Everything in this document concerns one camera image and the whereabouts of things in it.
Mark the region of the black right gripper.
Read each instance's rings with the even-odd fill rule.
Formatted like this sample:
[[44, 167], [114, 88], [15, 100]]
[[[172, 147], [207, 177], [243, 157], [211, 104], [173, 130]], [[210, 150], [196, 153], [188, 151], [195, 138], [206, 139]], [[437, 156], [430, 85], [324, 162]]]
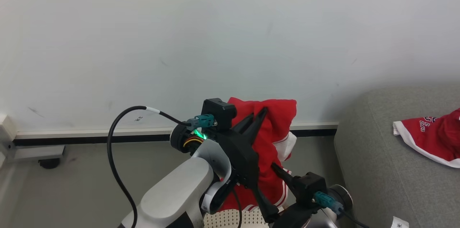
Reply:
[[[281, 178], [294, 195], [299, 195], [301, 188], [300, 177], [293, 177], [276, 163], [271, 164], [275, 174]], [[317, 203], [294, 203], [279, 213], [278, 207], [273, 205], [263, 192], [255, 186], [253, 195], [258, 203], [258, 208], [266, 223], [272, 228], [325, 228], [326, 218]]]

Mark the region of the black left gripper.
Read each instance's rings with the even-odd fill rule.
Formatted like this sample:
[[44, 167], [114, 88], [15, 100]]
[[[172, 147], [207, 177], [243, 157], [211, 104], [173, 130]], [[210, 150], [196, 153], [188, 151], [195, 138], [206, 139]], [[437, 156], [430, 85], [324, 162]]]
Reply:
[[263, 107], [257, 114], [251, 113], [231, 129], [217, 131], [207, 128], [207, 134], [219, 143], [230, 160], [231, 174], [225, 189], [233, 189], [236, 183], [248, 189], [258, 187], [258, 153], [252, 148], [259, 130], [266, 118], [268, 108]]

